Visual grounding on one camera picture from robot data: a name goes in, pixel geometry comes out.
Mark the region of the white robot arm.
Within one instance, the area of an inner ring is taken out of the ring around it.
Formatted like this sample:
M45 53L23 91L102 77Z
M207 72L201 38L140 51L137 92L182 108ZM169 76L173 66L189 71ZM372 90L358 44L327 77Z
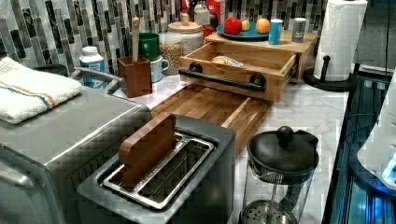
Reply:
M396 190L396 74L392 75L378 121L357 158L362 167L390 191Z

